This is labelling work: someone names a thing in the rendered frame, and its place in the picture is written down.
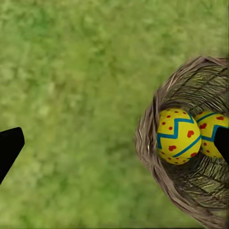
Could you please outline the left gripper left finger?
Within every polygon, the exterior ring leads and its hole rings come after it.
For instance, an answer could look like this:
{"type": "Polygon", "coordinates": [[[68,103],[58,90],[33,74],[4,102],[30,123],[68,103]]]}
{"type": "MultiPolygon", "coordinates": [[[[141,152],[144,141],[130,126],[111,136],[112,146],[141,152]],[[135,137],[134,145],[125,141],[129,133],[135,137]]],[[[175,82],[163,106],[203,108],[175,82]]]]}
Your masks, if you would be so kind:
{"type": "Polygon", "coordinates": [[[24,145],[21,127],[0,132],[0,184],[24,145]]]}

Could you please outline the easter egg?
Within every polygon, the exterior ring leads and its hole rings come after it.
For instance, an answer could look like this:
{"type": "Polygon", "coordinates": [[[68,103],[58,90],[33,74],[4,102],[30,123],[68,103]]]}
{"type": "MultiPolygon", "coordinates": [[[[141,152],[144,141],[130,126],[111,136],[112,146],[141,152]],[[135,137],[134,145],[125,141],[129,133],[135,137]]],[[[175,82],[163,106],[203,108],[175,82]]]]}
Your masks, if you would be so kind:
{"type": "Polygon", "coordinates": [[[159,114],[156,140],[157,149],[176,158],[194,156],[202,144],[197,122],[182,109],[165,109],[159,114]]]}
{"type": "Polygon", "coordinates": [[[169,156],[165,153],[163,153],[162,151],[160,151],[159,149],[157,149],[158,154],[163,158],[163,160],[167,163],[170,163],[170,165],[184,165],[186,163],[188,163],[188,161],[190,161],[192,158],[189,159],[180,159],[180,158],[176,158],[173,156],[169,156]]]}
{"type": "Polygon", "coordinates": [[[198,151],[213,159],[223,159],[223,156],[214,145],[215,133],[218,127],[229,129],[229,118],[225,114],[219,114],[217,111],[198,111],[194,119],[201,132],[202,144],[198,151]]]}

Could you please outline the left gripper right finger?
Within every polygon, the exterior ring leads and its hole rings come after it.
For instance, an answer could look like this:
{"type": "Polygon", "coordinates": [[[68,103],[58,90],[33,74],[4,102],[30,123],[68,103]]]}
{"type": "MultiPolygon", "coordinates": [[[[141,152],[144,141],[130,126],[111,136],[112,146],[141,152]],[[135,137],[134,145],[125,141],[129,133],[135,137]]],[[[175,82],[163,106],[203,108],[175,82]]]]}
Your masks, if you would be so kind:
{"type": "Polygon", "coordinates": [[[224,162],[229,165],[229,129],[218,127],[215,133],[214,145],[223,156],[224,162]]]}

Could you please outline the wicker basket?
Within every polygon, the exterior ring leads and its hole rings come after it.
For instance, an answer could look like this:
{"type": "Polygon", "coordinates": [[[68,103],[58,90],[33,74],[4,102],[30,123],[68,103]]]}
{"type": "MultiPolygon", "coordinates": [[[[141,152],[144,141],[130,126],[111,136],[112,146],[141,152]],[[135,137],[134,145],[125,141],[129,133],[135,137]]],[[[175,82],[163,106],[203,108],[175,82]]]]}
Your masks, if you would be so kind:
{"type": "MultiPolygon", "coordinates": [[[[168,200],[193,217],[206,229],[229,229],[229,219],[213,216],[214,212],[229,211],[229,197],[223,198],[226,194],[223,197],[220,195],[223,190],[229,190],[229,177],[222,179],[226,170],[229,169],[229,165],[226,162],[219,162],[218,159],[213,161],[212,157],[210,158],[202,152],[197,152],[194,156],[179,157],[180,159],[197,157],[195,163],[189,165],[189,168],[180,169],[182,166],[177,165],[176,169],[168,169],[170,168],[168,166],[170,163],[163,161],[163,158],[157,152],[156,133],[159,130],[159,114],[165,109],[182,109],[193,118],[196,116],[196,112],[192,111],[195,107],[182,108],[183,104],[185,106],[193,106],[191,102],[172,99],[172,97],[182,97],[186,100],[189,98],[191,100],[192,96],[195,96],[195,92],[200,94],[205,89],[208,89],[208,91],[204,92],[206,96],[202,94],[205,101],[202,100],[201,105],[197,103],[197,106],[202,111],[206,111],[204,106],[207,105],[211,111],[217,111],[219,114],[226,115],[229,118],[229,107],[226,104],[221,105],[219,103],[222,97],[229,103],[229,74],[224,73],[226,70],[229,70],[229,58],[216,56],[199,56],[181,64],[167,78],[164,86],[160,86],[154,91],[153,100],[146,108],[141,120],[137,122],[134,136],[138,159],[143,162],[143,165],[150,171],[153,178],[159,182],[168,200]],[[221,69],[217,69],[217,67],[221,67],[221,69]],[[200,77],[203,73],[209,74],[211,77],[203,79],[200,77]],[[227,84],[215,83],[218,77],[227,84]],[[185,80],[186,78],[187,80],[185,80]],[[189,83],[194,78],[196,78],[197,83],[189,83]],[[184,83],[176,84],[179,81],[184,81],[184,83]],[[210,95],[210,92],[214,94],[210,95]],[[203,168],[201,168],[202,163],[203,168]],[[209,166],[211,172],[206,175],[209,166]],[[213,174],[215,166],[222,166],[222,168],[213,174]],[[168,170],[178,171],[174,172],[174,175],[170,175],[167,173],[169,172],[168,170]],[[221,173],[220,176],[216,178],[219,173],[221,173]],[[199,174],[199,177],[203,176],[206,179],[204,180],[205,185],[198,184],[196,186],[194,182],[197,174],[199,174]],[[206,184],[214,182],[219,184],[214,190],[206,191],[204,189],[206,184]],[[202,192],[199,195],[202,198],[196,199],[193,195],[189,196],[190,191],[191,193],[202,192]],[[203,207],[199,203],[203,200],[205,200],[205,204],[210,204],[216,208],[207,209],[210,207],[203,207]]],[[[195,110],[197,111],[198,109],[195,108],[195,110]]]]}

